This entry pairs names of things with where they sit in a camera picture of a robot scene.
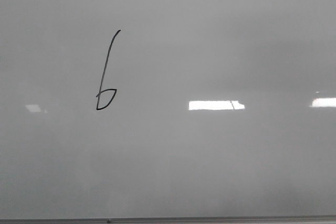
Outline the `white whiteboard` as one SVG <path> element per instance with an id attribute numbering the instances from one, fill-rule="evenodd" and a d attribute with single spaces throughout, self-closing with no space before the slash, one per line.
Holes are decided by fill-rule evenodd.
<path id="1" fill-rule="evenodd" d="M 335 0 L 1 0 L 1 218 L 335 214 Z"/>

